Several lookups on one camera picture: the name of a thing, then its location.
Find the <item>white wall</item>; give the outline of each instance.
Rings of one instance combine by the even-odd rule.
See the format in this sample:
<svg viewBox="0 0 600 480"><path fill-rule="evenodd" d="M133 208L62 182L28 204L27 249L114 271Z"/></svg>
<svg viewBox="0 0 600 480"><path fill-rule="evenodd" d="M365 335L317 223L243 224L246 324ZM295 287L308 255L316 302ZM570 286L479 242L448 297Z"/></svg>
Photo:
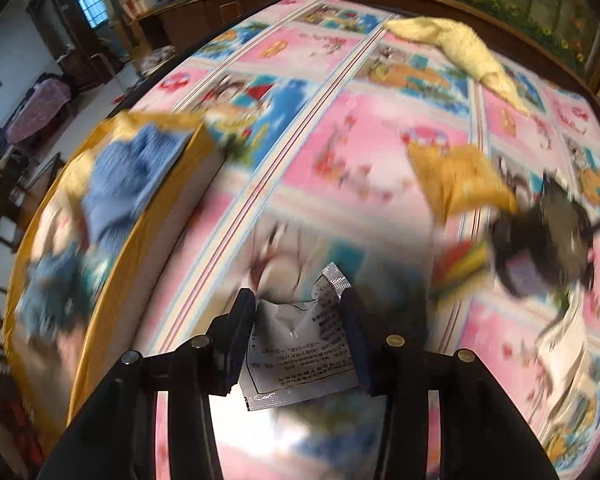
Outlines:
<svg viewBox="0 0 600 480"><path fill-rule="evenodd" d="M10 0L0 14L0 126L43 72L61 74L26 12L29 0Z"/></svg>

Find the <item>black object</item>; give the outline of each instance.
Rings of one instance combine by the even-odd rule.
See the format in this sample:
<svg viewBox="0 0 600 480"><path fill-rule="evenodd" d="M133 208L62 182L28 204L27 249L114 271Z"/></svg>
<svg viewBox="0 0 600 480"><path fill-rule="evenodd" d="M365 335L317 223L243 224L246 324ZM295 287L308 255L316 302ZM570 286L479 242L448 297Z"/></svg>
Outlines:
<svg viewBox="0 0 600 480"><path fill-rule="evenodd" d="M546 294L580 281L589 290L594 267L589 261L592 225L583 206L545 173L538 202L516 216L502 215L491 227L500 281L514 296Z"/></svg>
<svg viewBox="0 0 600 480"><path fill-rule="evenodd" d="M355 290L340 300L358 380L387 395L376 480L424 479L429 390L440 396L441 480L557 479L544 449L507 394L470 350L418 350L400 328L369 314Z"/></svg>
<svg viewBox="0 0 600 480"><path fill-rule="evenodd" d="M38 480L155 479L158 391L169 393L171 479L222 479L208 396L225 396L237 383L255 312L255 297L243 288L206 335L167 354L125 352L53 448Z"/></svg>
<svg viewBox="0 0 600 480"><path fill-rule="evenodd" d="M241 289L229 314L175 351L126 352L58 441L38 480L154 480L155 403L169 392L172 480L221 480L208 395L237 383L256 311ZM555 480L524 418L469 350L423 352L368 314L352 288L341 312L360 382L388 395L376 479L426 476L428 391L440 393L442 480Z"/></svg>

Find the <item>mattress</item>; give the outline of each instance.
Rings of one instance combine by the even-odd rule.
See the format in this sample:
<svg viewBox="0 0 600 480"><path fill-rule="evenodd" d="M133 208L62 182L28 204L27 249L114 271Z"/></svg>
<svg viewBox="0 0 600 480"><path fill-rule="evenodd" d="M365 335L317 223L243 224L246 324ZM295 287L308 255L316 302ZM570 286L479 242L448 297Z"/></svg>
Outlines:
<svg viewBox="0 0 600 480"><path fill-rule="evenodd" d="M171 351L202 333L248 286L279 302L307 301L335 261L385 315L424 302L431 264L481 236L488 208L444 228L406 156L409 142L472 143L519 196L534 200L558 171L600 218L600 125L587 99L495 54L531 110L524 116L436 48L382 28L390 12L343 0L282 0L224 31L174 68L136 110L203 112L236 147L186 227L142 316L133 348ZM559 420L548 409L540 335L559 310L549 297L516 300L488 286L448 308L414 316L432 351L471 348L488 366L561 478L574 478L600 445L600 237L596 281L584 297L593 393ZM370 478L384 399L359 389L248 412L240 388L210 400L227 479ZM159 480L169 478L166 409L156 421ZM440 465L440 411L430 398L428 476Z"/></svg>

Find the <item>yellow towel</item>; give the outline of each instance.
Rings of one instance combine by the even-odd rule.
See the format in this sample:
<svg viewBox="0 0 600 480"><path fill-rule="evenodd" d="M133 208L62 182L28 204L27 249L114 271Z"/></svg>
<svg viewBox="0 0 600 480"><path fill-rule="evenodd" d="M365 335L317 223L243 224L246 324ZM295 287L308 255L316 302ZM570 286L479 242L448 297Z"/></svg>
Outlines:
<svg viewBox="0 0 600 480"><path fill-rule="evenodd" d="M93 152L85 150L64 168L60 176L58 187L67 193L73 206L79 205L87 193L94 161Z"/></svg>
<svg viewBox="0 0 600 480"><path fill-rule="evenodd" d="M446 56L516 110L528 114L515 83L504 72L484 42L464 23L444 18L419 16L390 20L384 24L396 36L408 41L429 43L442 48Z"/></svg>

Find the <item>white label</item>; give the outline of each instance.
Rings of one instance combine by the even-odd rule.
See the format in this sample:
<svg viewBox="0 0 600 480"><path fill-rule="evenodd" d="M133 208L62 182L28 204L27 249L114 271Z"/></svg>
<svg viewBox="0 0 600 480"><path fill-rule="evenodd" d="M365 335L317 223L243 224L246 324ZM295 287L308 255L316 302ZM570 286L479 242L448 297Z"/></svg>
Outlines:
<svg viewBox="0 0 600 480"><path fill-rule="evenodd" d="M258 300L240 374L249 410L285 406L358 384L340 320L338 295L321 276L314 301Z"/></svg>

